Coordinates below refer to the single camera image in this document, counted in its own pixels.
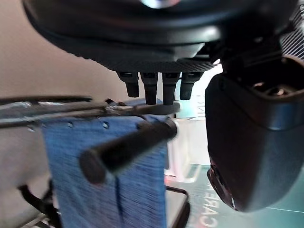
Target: beige wall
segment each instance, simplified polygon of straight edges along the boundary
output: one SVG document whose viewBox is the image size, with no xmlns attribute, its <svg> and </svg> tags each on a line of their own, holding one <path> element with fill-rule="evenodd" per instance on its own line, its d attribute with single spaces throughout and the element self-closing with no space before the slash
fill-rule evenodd
<svg viewBox="0 0 304 228">
<path fill-rule="evenodd" d="M 144 95 L 142 85 L 140 93 Z M 125 84 L 115 72 L 48 43 L 30 26 L 19 0 L 1 0 L 0 97 L 24 95 L 127 99 Z M 47 174 L 39 130 L 0 130 L 0 228 L 14 228 L 35 214 L 16 186 L 29 183 L 41 195 Z"/>
</svg>

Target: blue denim cloth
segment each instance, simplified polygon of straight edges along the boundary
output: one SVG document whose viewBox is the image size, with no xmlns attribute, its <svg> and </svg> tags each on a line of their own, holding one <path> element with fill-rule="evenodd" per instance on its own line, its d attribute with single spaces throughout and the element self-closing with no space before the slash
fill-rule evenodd
<svg viewBox="0 0 304 228">
<path fill-rule="evenodd" d="M 164 116 L 147 115 L 148 121 Z M 137 131 L 136 116 L 77 118 L 46 123 L 43 128 L 48 162 L 64 228 L 165 228 L 164 161 L 167 146 L 139 158 L 115 180 L 90 184 L 82 174 L 81 152 Z"/>
</svg>

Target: black plastic cover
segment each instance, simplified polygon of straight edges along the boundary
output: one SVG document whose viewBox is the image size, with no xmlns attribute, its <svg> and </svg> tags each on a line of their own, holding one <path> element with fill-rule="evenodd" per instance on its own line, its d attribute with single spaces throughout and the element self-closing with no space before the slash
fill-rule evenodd
<svg viewBox="0 0 304 228">
<path fill-rule="evenodd" d="M 304 75 L 304 68 L 287 58 L 263 71 L 239 73 L 245 81 L 223 73 L 206 90 L 208 178 L 226 204 L 248 212 L 280 200 L 302 168 L 304 85 L 295 79 Z M 261 82 L 296 91 L 265 94 L 256 87 Z"/>
</svg>

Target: blue towel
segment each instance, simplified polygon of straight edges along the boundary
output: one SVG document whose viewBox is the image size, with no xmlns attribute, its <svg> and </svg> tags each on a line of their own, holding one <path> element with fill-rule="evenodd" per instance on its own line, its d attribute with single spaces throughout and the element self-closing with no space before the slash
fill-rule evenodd
<svg viewBox="0 0 304 228">
<path fill-rule="evenodd" d="M 152 115 L 146 118 L 150 122 L 165 119 Z M 137 124 L 142 121 L 129 116 L 68 118 L 45 124 L 48 162 L 64 228 L 166 227 L 166 145 L 139 158 L 115 180 L 100 186 L 90 184 L 78 164 L 84 150 L 137 131 Z"/>
</svg>

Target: white lettering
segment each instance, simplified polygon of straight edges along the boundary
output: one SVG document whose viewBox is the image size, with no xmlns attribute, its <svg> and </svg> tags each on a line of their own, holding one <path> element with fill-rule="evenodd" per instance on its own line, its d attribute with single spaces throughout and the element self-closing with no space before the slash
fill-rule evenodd
<svg viewBox="0 0 304 228">
<path fill-rule="evenodd" d="M 200 223 L 206 227 L 216 227 L 218 221 L 215 218 L 209 218 L 208 216 L 202 216 L 199 218 Z"/>
<path fill-rule="evenodd" d="M 212 207 L 212 208 L 219 208 L 219 202 L 218 201 L 209 200 L 209 199 L 205 199 L 205 201 L 207 202 L 207 204 L 205 203 L 204 206 Z"/>
<path fill-rule="evenodd" d="M 213 187 L 212 187 L 212 185 L 209 183 L 209 184 L 207 184 L 207 186 L 208 186 L 208 191 L 214 191 L 214 189 L 213 189 Z"/>
<path fill-rule="evenodd" d="M 209 192 L 205 192 L 205 197 L 204 198 L 207 198 L 207 199 L 210 199 L 210 200 L 221 200 L 220 197 L 217 195 L 217 194 L 213 194 L 213 193 L 209 193 Z"/>
<path fill-rule="evenodd" d="M 202 213 L 202 215 L 217 215 L 218 213 L 215 210 L 212 210 L 210 208 L 207 208 L 204 206 L 205 212 Z"/>
</svg>

